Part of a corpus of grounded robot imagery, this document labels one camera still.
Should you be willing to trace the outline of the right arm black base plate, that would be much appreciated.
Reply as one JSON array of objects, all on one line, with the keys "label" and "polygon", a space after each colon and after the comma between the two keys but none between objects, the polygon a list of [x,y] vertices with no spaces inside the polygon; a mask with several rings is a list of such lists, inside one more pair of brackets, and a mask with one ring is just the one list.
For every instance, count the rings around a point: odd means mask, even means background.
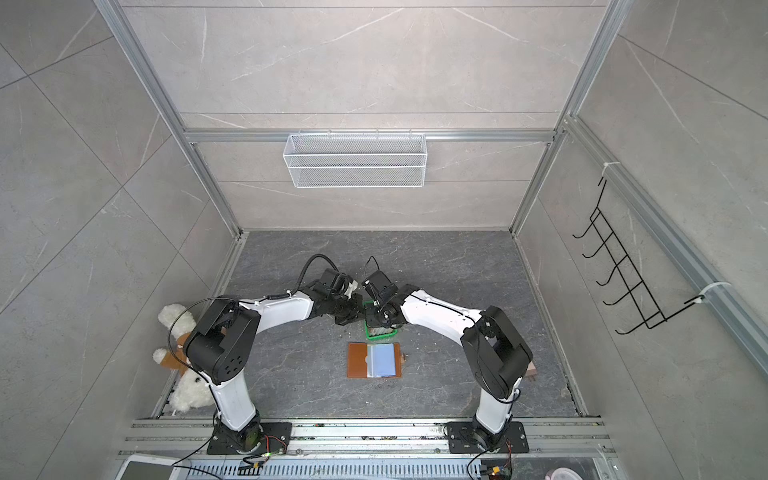
[{"label": "right arm black base plate", "polygon": [[475,454],[483,451],[530,452],[527,434],[520,422],[508,422],[499,433],[490,433],[478,422],[455,421],[444,425],[444,434],[452,454]]}]

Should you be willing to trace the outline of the brown leather card holder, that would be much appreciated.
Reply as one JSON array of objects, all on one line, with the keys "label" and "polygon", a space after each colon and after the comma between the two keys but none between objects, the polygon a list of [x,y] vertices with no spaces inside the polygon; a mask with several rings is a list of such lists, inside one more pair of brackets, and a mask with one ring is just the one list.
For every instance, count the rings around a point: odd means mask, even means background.
[{"label": "brown leather card holder", "polygon": [[400,378],[402,360],[398,343],[350,343],[346,376],[350,379]]}]

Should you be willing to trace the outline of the white teddy bear brown shirt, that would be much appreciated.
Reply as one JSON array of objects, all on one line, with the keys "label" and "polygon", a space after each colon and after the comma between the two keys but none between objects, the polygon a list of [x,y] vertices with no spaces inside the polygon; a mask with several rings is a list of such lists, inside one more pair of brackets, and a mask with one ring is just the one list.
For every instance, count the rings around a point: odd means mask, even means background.
[{"label": "white teddy bear brown shirt", "polygon": [[158,321],[169,330],[170,345],[156,349],[152,358],[156,364],[179,374],[168,399],[171,412],[186,414],[193,409],[213,406],[214,398],[208,383],[188,366],[183,353],[183,346],[196,327],[194,316],[183,305],[170,304],[160,311]]}]

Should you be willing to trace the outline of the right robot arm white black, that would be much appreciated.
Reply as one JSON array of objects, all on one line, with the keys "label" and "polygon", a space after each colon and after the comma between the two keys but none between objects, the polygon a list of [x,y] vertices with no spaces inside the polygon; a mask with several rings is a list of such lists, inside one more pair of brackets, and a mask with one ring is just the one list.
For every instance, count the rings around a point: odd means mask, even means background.
[{"label": "right robot arm white black", "polygon": [[438,299],[413,286],[364,283],[372,303],[366,311],[387,327],[416,325],[459,344],[481,397],[473,417],[473,436],[484,449],[497,445],[512,418],[512,406],[533,354],[506,313],[489,306],[471,309]]}]

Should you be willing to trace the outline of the aluminium front rail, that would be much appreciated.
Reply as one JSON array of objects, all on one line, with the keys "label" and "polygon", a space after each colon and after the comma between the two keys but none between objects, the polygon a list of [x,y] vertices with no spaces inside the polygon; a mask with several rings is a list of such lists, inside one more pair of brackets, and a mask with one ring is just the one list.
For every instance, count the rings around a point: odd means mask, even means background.
[{"label": "aluminium front rail", "polygon": [[[269,445],[300,458],[448,457],[484,449],[471,424],[458,419],[268,419],[262,430]],[[136,420],[118,443],[117,454],[183,456],[211,438],[204,419]],[[521,457],[617,455],[599,418],[518,418],[497,453]]]}]

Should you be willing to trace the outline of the white tablet device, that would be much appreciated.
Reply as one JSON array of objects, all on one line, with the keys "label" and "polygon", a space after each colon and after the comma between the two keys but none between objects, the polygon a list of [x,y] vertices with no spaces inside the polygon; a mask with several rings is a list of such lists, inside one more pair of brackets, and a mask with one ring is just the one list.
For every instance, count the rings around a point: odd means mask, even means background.
[{"label": "white tablet device", "polygon": [[116,480],[177,480],[182,478],[182,468],[169,457],[133,454],[120,466]]}]

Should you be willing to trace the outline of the green plastic card bin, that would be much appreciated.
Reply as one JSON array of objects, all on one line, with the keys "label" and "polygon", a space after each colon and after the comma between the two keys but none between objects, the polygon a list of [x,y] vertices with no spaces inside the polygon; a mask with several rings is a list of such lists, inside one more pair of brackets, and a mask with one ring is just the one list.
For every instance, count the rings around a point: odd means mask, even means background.
[{"label": "green plastic card bin", "polygon": [[362,306],[367,340],[384,340],[397,334],[397,329],[386,323],[386,318],[379,312],[374,301],[365,301]]}]

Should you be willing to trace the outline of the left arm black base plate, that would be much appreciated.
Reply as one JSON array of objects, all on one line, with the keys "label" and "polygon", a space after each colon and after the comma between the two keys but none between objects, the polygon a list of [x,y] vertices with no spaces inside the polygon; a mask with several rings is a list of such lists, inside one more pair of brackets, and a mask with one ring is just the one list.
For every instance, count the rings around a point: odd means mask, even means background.
[{"label": "left arm black base plate", "polygon": [[224,424],[217,424],[206,453],[244,456],[284,453],[290,443],[292,427],[290,422],[253,421],[242,431],[234,431]]}]

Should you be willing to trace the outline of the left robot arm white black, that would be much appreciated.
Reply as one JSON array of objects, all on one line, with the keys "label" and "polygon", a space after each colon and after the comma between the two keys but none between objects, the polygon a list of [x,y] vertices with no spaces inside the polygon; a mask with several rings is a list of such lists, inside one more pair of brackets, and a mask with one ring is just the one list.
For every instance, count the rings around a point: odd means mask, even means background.
[{"label": "left robot arm white black", "polygon": [[213,436],[248,453],[262,437],[260,414],[248,393],[244,368],[256,336],[291,322],[323,315],[346,324],[362,308],[358,283],[332,269],[285,293],[249,300],[219,296],[184,336],[180,361],[205,383],[216,407]]}]

